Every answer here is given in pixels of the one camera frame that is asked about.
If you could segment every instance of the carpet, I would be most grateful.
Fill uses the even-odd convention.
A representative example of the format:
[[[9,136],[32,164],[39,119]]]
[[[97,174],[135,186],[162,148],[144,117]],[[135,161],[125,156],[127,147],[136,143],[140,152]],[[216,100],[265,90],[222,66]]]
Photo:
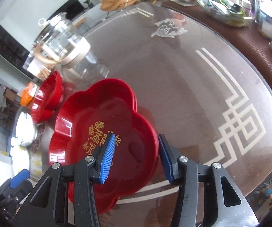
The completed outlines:
[[[272,208],[272,178],[258,186],[246,199],[260,222]]]

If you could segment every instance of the glass tabletop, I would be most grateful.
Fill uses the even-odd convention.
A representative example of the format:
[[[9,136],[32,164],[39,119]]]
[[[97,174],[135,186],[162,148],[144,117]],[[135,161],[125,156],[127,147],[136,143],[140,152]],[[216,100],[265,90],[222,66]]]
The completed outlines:
[[[206,165],[221,163],[244,195],[272,171],[272,91],[218,34],[170,9],[141,3],[84,37],[107,65],[108,77],[122,79],[133,89],[138,112],[182,155]],[[63,77],[63,102],[90,86]],[[31,152],[35,181],[49,166],[48,146],[58,111],[47,123],[38,149]],[[158,163],[147,186],[120,198],[100,220],[107,226],[169,226],[177,191]],[[201,187],[198,209],[200,222]]]

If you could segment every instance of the red plastic bowl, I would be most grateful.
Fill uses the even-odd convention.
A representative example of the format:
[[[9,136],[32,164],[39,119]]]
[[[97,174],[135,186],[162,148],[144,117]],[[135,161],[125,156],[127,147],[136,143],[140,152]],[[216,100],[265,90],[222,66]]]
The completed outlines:
[[[58,71],[52,72],[40,86],[31,108],[33,123],[42,123],[52,116],[63,95],[63,80]]]
[[[99,214],[110,210],[120,196],[145,186],[158,160],[158,139],[149,122],[137,113],[136,97],[119,79],[104,79],[73,94],[61,107],[49,147],[50,164],[68,165],[93,153],[108,133],[116,149],[108,179],[94,185]],[[73,201],[73,184],[69,186]]]

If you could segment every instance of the white pattern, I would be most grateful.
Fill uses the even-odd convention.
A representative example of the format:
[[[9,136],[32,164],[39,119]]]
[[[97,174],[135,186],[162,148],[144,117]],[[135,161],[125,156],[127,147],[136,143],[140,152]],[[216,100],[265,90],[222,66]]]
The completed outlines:
[[[131,14],[134,14],[134,13],[140,13],[140,14],[144,15],[145,17],[154,16],[152,13],[149,13],[149,12],[147,12],[147,11],[141,9],[141,8],[136,7],[136,8],[133,8],[133,9],[127,11],[126,13],[121,14],[120,17],[131,15]]]
[[[187,32],[187,30],[182,27],[182,21],[179,19],[164,19],[154,23],[154,25],[158,26],[158,28],[151,34],[151,37],[158,35],[160,37],[174,38],[175,36]]]
[[[254,108],[252,103],[247,103],[249,101],[248,96],[246,95],[245,91],[241,88],[239,83],[235,80],[235,78],[227,71],[227,69],[210,53],[208,52],[205,48],[201,48],[203,52],[207,54],[215,63],[214,65],[204,54],[202,54],[199,50],[196,50],[196,53],[217,73],[217,75],[222,79],[222,81],[226,84],[228,89],[232,92],[232,95],[225,100],[227,106],[229,107],[228,110],[222,113],[226,123],[221,125],[218,130],[221,134],[221,138],[218,139],[216,142],[214,142],[214,147],[218,153],[218,156],[215,158],[211,159],[210,161],[204,163],[205,165],[211,165],[213,162],[218,162],[222,159],[225,158],[223,149],[221,148],[221,144],[225,144],[228,148],[229,154],[231,158],[223,163],[223,167],[226,168],[230,166],[232,163],[234,163],[237,160],[237,156],[235,154],[234,148],[232,146],[232,143],[230,142],[230,138],[234,137],[238,148],[240,150],[241,155],[244,155],[246,152],[248,152],[255,144],[257,144],[258,141],[262,139],[262,137],[266,134],[266,129],[262,123],[261,118],[259,117],[256,109]],[[225,75],[230,79],[230,81],[234,84],[236,89],[233,87],[232,84],[230,84],[229,80],[221,73],[221,71],[217,68],[217,66],[225,73]],[[248,114],[252,113],[252,115],[255,117],[257,120],[257,124],[254,122],[253,117],[249,116],[246,118],[244,121],[241,119],[243,117],[248,116]],[[247,132],[246,126],[248,124],[251,124],[252,130],[250,132]],[[246,141],[248,141],[250,138],[256,137],[246,146],[242,144],[240,137],[238,135],[238,132],[242,131],[244,138]],[[140,189],[138,192],[144,192],[152,189],[157,189],[159,187],[168,185],[169,181],[165,180],[159,183],[147,185]],[[140,196],[140,197],[134,197],[134,198],[129,198],[129,199],[121,199],[117,202],[117,204],[124,204],[124,203],[133,203],[133,202],[139,202],[139,201],[145,201],[149,199],[155,199],[161,196],[169,195],[172,193],[175,193],[179,190],[178,187],[174,187],[168,190],[164,190],[158,193],[150,194],[150,195],[145,195],[145,196]]]

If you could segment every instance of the table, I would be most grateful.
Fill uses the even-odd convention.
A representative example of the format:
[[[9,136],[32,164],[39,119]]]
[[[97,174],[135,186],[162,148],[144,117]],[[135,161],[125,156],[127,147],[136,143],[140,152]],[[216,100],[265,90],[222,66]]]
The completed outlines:
[[[272,50],[269,39],[262,37],[258,32],[257,23],[244,28],[233,28],[211,18],[200,6],[182,7],[169,0],[164,1],[162,5],[186,14],[224,37],[257,68],[272,89]]]
[[[92,28],[85,37],[96,57],[108,64],[108,77],[130,85],[138,112],[182,155],[207,165],[220,162],[244,195],[272,171],[272,91],[255,67],[218,34],[170,9],[141,3]],[[64,101],[88,87],[72,89],[64,83]],[[37,151],[42,173],[48,167],[56,115],[57,111]],[[35,178],[32,164],[31,175]],[[102,222],[168,227],[177,190],[168,185],[159,163],[149,184],[120,199]],[[201,186],[198,222],[203,216],[202,194]]]

